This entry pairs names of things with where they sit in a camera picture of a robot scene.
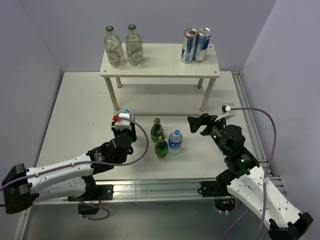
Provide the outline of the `Pocari Sweat plastic bottle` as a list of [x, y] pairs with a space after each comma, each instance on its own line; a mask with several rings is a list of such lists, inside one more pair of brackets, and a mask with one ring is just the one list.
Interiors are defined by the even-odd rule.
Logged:
[[135, 121], [135, 115], [128, 108], [125, 108], [122, 113], [129, 115], [129, 118]]
[[170, 154], [177, 156], [182, 150], [183, 135], [180, 130], [175, 129], [170, 133], [168, 138], [168, 145], [170, 148]]

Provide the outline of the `green glass Perrier bottle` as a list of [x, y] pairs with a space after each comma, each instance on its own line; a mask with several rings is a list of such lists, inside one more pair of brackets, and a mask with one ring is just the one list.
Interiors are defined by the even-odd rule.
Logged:
[[158, 158], [165, 158], [169, 152], [169, 145], [166, 142], [166, 138], [163, 134], [158, 137], [158, 140], [154, 146], [154, 152]]
[[153, 126], [151, 127], [151, 130], [150, 130], [151, 140], [154, 143], [156, 143], [159, 139], [159, 136], [163, 134], [164, 134], [164, 129], [161, 125], [161, 121], [158, 117], [156, 117], [153, 121]]

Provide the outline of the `clear Chang soda water bottle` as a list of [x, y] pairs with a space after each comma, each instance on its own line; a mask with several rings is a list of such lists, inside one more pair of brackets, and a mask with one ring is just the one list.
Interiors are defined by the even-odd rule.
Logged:
[[120, 37], [115, 34], [111, 25], [105, 27], [106, 37], [104, 39], [104, 47], [109, 63], [118, 68], [123, 64], [124, 52]]
[[143, 41], [140, 34], [137, 32], [135, 24], [128, 25], [128, 34], [125, 38], [125, 47], [127, 58], [132, 66], [139, 66], [144, 59]]

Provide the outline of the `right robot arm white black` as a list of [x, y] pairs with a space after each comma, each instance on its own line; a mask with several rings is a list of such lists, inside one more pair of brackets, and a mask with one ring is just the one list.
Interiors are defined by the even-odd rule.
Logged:
[[225, 156], [227, 169], [215, 180], [201, 182], [199, 193], [203, 197], [236, 197], [263, 221], [273, 240], [297, 240], [309, 229], [311, 215], [294, 207], [264, 176], [263, 167], [244, 146], [240, 126], [207, 113], [187, 120], [191, 133], [204, 126], [200, 134], [210, 136]]

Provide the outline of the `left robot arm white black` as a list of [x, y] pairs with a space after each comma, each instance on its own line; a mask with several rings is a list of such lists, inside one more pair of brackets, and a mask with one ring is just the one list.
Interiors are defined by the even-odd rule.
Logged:
[[12, 167], [2, 181], [6, 214], [20, 213], [34, 203], [68, 197], [89, 201], [96, 197], [98, 187], [94, 175], [127, 165], [137, 140], [133, 123], [111, 127], [114, 138], [87, 153], [60, 163], [26, 168], [23, 163]]

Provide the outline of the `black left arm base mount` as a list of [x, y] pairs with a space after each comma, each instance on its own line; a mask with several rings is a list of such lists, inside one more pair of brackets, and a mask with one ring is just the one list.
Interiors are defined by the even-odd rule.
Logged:
[[[110, 201], [113, 199], [114, 186], [112, 184], [103, 184], [98, 185], [97, 190], [93, 192], [93, 194], [89, 196], [81, 196], [81, 197], [68, 197], [68, 202], [78, 202], [78, 213], [80, 217], [91, 220], [98, 221], [104, 220], [110, 216], [110, 211], [105, 207], [102, 207], [102, 201]], [[104, 217], [96, 217], [99, 210], [103, 210], [106, 212], [106, 216]]]

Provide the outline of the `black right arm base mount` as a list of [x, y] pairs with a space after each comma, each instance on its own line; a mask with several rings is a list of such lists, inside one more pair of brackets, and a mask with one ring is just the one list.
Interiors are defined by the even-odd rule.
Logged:
[[236, 200], [228, 193], [226, 185], [213, 181], [201, 181], [197, 193], [204, 198], [213, 198], [215, 207], [222, 212], [233, 211], [236, 207]]

